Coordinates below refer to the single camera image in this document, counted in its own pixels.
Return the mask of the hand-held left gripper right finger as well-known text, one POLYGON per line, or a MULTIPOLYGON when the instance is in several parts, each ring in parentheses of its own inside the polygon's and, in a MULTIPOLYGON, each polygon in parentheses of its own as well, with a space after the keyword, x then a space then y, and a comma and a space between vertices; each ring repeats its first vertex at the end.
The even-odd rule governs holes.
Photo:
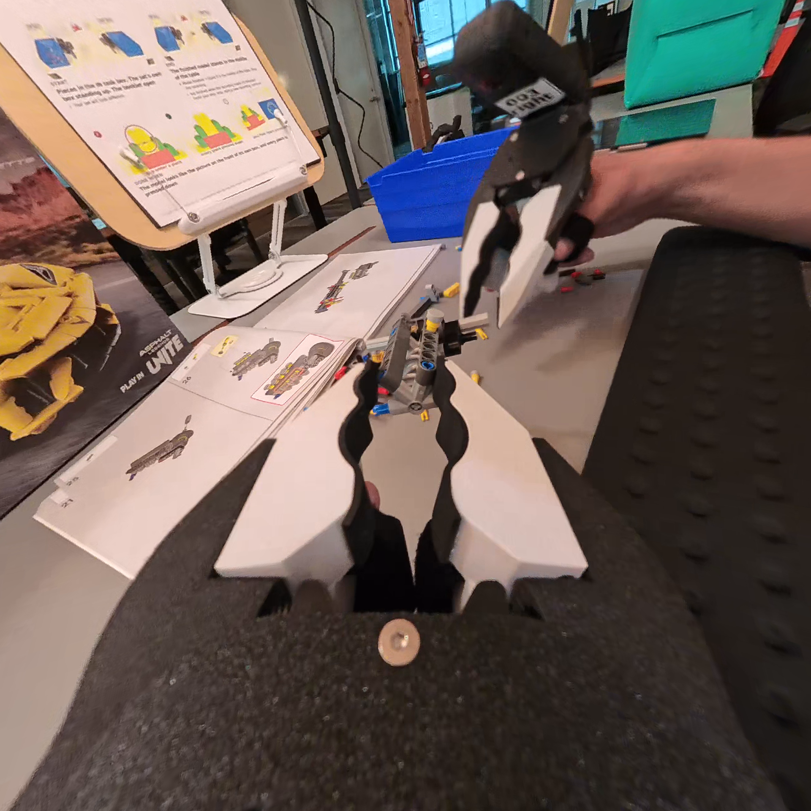
POLYGON ((579 578, 585 554, 525 427, 455 363, 437 369, 435 440, 445 467, 414 560, 420 613, 463 612, 475 594, 579 578))

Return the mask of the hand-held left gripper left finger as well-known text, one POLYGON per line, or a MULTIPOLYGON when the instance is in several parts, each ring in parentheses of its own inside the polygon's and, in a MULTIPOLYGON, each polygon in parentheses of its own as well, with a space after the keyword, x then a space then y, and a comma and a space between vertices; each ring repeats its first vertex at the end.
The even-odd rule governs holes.
POLYGON ((352 612, 375 543, 362 455, 377 365, 354 365, 278 433, 214 564, 217 581, 319 586, 352 612))

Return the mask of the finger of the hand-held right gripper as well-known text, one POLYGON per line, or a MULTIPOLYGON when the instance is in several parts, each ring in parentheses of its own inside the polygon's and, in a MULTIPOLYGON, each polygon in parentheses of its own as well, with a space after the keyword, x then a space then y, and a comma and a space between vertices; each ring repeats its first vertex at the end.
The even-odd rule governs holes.
POLYGON ((468 225, 461 250, 461 315, 472 316, 482 290, 499 292, 517 244, 517 223, 495 202, 479 204, 468 225))
POLYGON ((546 273, 555 256, 547 231, 561 185, 547 186, 518 204, 519 237, 509 251, 509 264, 498 296, 498 328, 505 328, 530 302, 556 287, 556 271, 546 273))

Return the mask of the black toy gear assembly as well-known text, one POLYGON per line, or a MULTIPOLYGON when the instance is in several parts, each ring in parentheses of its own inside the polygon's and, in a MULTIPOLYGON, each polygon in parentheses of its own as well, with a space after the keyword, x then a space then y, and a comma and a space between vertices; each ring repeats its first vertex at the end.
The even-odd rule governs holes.
POLYGON ((414 314, 403 313, 387 339, 367 345, 369 359, 379 365, 376 417, 415 414, 423 422, 436 408, 433 388, 440 361, 459 355, 465 343, 486 340, 486 313, 448 320, 437 304, 424 302, 414 314))

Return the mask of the person's right forearm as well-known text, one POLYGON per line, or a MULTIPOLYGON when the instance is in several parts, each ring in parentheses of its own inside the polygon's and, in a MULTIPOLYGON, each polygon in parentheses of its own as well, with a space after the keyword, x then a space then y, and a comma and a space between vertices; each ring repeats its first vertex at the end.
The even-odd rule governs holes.
POLYGON ((810 137, 691 140, 645 150, 631 194, 647 218, 810 247, 810 137))

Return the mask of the toy car set box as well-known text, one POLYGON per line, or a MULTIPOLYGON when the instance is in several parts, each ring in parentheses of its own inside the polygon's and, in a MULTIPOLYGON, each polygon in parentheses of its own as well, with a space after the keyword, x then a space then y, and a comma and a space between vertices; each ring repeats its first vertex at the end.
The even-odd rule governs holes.
POLYGON ((1 113, 1 515, 165 380, 188 341, 1 113))

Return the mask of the person's right hand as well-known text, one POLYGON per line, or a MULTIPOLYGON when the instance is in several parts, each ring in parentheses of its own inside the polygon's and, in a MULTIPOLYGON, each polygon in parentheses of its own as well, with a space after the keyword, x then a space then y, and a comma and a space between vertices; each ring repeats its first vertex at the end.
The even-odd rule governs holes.
POLYGON ((623 234, 645 221, 648 188, 641 151, 597 152, 592 184, 577 214, 593 225, 591 239, 623 234))

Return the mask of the blue plastic bin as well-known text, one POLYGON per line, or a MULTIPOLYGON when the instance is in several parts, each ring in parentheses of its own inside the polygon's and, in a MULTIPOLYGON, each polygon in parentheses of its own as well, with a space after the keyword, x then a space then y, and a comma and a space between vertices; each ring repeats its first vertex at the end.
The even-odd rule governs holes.
POLYGON ((502 128, 414 150, 367 178, 392 243, 463 234, 468 206, 495 153, 513 129, 502 128))

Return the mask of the partly built toy chassis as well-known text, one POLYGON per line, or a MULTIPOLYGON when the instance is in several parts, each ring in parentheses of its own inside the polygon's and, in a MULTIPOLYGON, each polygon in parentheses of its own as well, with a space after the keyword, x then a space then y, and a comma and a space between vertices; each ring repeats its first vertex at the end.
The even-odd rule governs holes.
POLYGON ((364 354, 335 372, 333 382, 359 362, 378 365, 378 391, 385 400, 397 400, 414 410, 429 400, 441 360, 458 356, 466 343, 486 338, 479 324, 447 320, 440 305, 457 297, 459 284, 444 290, 427 286, 427 293, 412 313, 403 312, 389 335, 374 339, 364 354))

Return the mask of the dark green notebook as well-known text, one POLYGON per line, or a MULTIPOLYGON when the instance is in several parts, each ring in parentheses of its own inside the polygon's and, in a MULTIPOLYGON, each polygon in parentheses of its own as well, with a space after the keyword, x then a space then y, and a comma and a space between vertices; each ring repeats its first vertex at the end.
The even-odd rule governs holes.
POLYGON ((635 147, 705 137, 715 114, 715 98, 646 110, 619 118, 612 147, 635 147))

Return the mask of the building instruction booklet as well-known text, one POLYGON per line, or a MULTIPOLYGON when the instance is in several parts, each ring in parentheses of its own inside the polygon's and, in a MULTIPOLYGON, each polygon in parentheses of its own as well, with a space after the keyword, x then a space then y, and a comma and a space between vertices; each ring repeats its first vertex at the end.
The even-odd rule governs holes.
POLYGON ((336 256, 256 325, 210 331, 57 476, 33 520, 133 579, 219 481, 329 386, 438 252, 336 256))

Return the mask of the wooden pillar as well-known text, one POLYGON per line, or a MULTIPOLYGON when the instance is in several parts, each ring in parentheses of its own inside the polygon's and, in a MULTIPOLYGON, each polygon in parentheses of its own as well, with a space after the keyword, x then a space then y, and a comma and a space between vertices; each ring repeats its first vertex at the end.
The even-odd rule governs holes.
POLYGON ((400 66, 400 84, 413 149, 422 150, 431 137, 430 117, 418 65, 417 32, 411 1, 389 1, 400 66))

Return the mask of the teal felt bag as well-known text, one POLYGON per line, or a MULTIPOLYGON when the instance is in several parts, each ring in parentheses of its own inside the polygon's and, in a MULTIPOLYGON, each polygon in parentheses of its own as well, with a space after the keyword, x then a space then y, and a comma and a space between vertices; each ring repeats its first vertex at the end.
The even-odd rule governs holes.
POLYGON ((759 76, 783 1, 635 1, 626 109, 749 84, 759 76))

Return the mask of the black stand pole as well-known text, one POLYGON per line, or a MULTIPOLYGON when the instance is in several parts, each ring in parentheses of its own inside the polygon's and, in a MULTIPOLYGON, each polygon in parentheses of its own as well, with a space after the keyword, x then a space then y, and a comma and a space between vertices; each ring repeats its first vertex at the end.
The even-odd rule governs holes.
POLYGON ((302 35, 307 46, 313 75, 316 78, 316 84, 319 88, 322 106, 324 107, 328 120, 330 138, 332 140, 332 144, 339 162, 340 171, 346 185, 346 193, 348 195, 350 206, 352 209, 361 208, 362 201, 360 199, 359 189, 355 180, 353 164, 347 148, 346 137, 344 135, 343 128, 341 127, 339 116, 337 115, 337 107, 332 97, 332 89, 321 55, 319 37, 316 35, 316 30, 310 15, 310 8, 306 1, 294 1, 294 5, 299 15, 302 35))

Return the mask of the black dimpled mat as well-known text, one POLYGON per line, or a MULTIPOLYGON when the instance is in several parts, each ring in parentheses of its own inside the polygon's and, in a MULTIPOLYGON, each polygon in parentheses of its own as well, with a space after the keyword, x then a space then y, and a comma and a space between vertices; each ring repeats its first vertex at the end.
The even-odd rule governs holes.
POLYGON ((583 475, 683 593, 785 807, 809 809, 810 314, 794 249, 664 235, 583 475))

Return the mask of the orange traffic cone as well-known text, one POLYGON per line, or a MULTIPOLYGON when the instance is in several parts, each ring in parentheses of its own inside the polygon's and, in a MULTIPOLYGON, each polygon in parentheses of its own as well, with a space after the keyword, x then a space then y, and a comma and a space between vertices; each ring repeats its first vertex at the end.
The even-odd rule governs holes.
POLYGON ((774 75, 786 52, 793 43, 802 24, 802 12, 792 13, 787 21, 778 28, 772 50, 766 58, 760 78, 767 79, 774 75))

